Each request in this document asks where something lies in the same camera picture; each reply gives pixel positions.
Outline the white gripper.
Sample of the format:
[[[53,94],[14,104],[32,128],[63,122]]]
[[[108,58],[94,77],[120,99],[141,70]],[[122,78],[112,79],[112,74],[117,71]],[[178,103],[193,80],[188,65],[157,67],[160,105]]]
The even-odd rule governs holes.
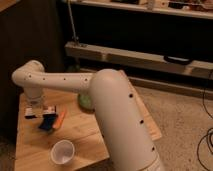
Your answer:
[[[42,88],[26,88],[25,96],[27,103],[32,106],[33,114],[36,117],[43,116],[43,89]]]

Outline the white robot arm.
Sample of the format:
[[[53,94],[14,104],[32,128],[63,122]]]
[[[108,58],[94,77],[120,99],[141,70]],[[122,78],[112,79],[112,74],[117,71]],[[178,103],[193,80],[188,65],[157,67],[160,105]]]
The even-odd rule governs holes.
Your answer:
[[[165,171],[130,82],[120,71],[48,73],[42,63],[31,60],[11,79],[32,106],[43,105],[45,88],[87,94],[116,171]]]

